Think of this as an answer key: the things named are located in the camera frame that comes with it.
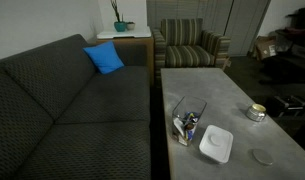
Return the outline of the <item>teal plant pot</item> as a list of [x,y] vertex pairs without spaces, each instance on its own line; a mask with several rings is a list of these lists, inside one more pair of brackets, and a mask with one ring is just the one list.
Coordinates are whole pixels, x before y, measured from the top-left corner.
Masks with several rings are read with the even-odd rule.
[[115,22],[114,28],[117,32],[124,32],[126,30],[126,23],[125,22]]

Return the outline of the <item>white square container lid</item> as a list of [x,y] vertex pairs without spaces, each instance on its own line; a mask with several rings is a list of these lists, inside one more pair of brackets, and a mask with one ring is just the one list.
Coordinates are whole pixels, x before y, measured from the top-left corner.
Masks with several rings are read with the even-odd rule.
[[233,144],[233,135],[222,128],[209,125],[199,144],[202,155],[216,161],[217,163],[227,163]]

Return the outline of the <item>blue throw pillow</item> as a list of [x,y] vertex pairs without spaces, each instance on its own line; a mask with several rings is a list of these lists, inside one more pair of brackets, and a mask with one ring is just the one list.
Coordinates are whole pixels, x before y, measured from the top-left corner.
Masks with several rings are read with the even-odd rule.
[[112,41],[93,47],[86,47],[84,51],[102,74],[111,73],[124,66]]

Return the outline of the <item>clear plastic container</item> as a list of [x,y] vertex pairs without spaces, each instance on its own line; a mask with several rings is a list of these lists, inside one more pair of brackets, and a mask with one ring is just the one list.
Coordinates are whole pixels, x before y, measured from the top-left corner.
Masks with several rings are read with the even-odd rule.
[[184,96],[172,111],[172,136],[180,144],[189,146],[207,106],[203,99]]

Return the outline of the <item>silver tin candle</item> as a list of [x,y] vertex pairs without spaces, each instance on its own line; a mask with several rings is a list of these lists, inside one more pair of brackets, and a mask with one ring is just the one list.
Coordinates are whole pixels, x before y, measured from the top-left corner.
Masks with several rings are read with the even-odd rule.
[[253,121],[260,122],[266,116],[266,108],[261,104],[252,104],[248,108],[246,116]]

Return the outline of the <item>cardboard box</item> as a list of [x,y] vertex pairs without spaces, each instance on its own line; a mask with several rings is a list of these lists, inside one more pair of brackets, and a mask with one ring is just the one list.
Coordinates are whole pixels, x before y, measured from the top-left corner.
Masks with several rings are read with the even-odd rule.
[[255,50],[259,61],[276,55],[275,50],[276,37],[259,36],[255,42]]

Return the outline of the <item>black case on floor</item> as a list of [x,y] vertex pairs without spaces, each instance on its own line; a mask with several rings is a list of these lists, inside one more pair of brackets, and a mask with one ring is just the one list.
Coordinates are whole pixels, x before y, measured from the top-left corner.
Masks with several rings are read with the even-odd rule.
[[305,113],[305,99],[300,96],[273,96],[265,102],[267,113],[272,117],[302,116]]

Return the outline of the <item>dark grey fabric sofa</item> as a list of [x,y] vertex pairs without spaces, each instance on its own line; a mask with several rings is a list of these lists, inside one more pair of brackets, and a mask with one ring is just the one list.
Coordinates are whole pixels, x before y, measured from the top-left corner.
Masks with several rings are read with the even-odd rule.
[[150,180],[145,65],[102,74],[79,34],[0,60],[0,180]]

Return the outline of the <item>wooden side table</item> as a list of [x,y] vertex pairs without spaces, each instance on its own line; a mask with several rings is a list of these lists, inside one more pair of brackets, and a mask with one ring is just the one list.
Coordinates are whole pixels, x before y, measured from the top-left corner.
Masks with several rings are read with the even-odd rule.
[[125,65],[145,65],[149,70],[150,85],[154,85],[153,38],[112,39],[119,57]]

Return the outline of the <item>small white bowl pot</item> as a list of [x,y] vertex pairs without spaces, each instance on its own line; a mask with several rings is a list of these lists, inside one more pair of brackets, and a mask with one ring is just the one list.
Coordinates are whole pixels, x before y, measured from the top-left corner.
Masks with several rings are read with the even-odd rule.
[[134,30],[135,23],[134,22],[127,22],[127,30]]

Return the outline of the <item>grey concrete coffee table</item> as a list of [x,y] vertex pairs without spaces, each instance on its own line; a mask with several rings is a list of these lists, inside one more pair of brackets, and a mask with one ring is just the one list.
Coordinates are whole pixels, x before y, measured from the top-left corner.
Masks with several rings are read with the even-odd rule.
[[[305,151],[270,117],[250,120],[253,100],[218,68],[164,68],[162,91],[171,180],[305,180]],[[172,136],[172,111],[184,96],[203,99],[207,106],[192,144]],[[199,143],[209,125],[234,136],[229,161],[218,164],[202,155]],[[260,164],[253,149],[268,152],[274,163]]]

